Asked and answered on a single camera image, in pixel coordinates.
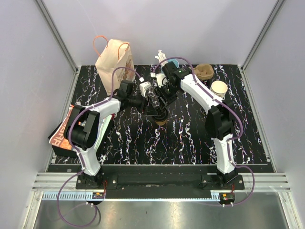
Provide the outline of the single black cup lid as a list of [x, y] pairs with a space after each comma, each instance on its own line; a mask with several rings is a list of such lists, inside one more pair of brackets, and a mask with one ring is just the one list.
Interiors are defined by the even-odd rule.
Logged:
[[167, 109], [163, 108], [163, 109], [157, 109], [157, 115], [153, 115], [152, 116], [152, 119], [154, 121], [157, 121], [157, 122], [163, 122], [163, 121], [166, 121], [167, 118], [168, 118], [168, 111]]

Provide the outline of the single brown paper cup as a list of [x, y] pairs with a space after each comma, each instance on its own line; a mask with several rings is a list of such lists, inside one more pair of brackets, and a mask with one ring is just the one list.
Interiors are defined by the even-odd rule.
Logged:
[[157, 125], [162, 126], [167, 122], [167, 119], [154, 119], [154, 121]]

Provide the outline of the printed kraft paper bag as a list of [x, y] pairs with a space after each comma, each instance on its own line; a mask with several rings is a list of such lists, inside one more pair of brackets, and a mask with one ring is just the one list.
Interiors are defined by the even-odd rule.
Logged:
[[[95, 42], [99, 38], [104, 38], [107, 42], [102, 52], [99, 52], [95, 46]], [[133, 81], [135, 79], [129, 42], [117, 39], [108, 40], [104, 36], [96, 36], [93, 39], [93, 48], [98, 54], [95, 67], [107, 95], [110, 95], [112, 90], [118, 89], [122, 80]]]

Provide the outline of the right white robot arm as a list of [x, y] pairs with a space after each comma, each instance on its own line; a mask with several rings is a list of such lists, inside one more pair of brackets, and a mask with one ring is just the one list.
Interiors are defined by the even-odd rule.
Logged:
[[151, 72], [160, 82], [155, 88], [161, 103], [169, 105], [176, 99], [178, 90], [191, 95], [207, 114], [205, 129], [214, 141], [217, 155], [216, 183], [222, 189], [229, 188], [237, 177], [237, 165], [233, 159], [234, 120], [240, 127], [238, 138], [244, 132], [242, 122], [233, 110], [233, 103], [217, 96], [195, 74], [193, 66], [178, 68], [169, 58], [159, 62], [162, 72]]

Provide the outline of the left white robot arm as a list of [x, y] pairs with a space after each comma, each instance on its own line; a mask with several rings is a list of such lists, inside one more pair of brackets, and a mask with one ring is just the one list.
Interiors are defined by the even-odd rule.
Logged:
[[103, 183], [96, 145], [101, 137], [104, 119], [128, 107], [135, 107], [138, 112], [147, 114], [153, 108], [150, 97], [146, 96], [151, 86], [150, 82], [142, 82], [136, 86], [134, 82], [123, 80], [119, 88], [103, 101], [87, 107], [75, 105], [72, 108], [64, 138], [76, 152], [81, 162], [81, 172], [91, 188], [97, 189]]

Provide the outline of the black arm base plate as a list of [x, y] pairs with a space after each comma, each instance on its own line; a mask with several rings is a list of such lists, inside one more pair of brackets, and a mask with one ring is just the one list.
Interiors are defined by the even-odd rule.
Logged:
[[244, 190], [237, 170], [222, 175], [215, 165], [103, 165], [95, 177], [78, 175], [77, 189], [190, 186], [205, 190]]

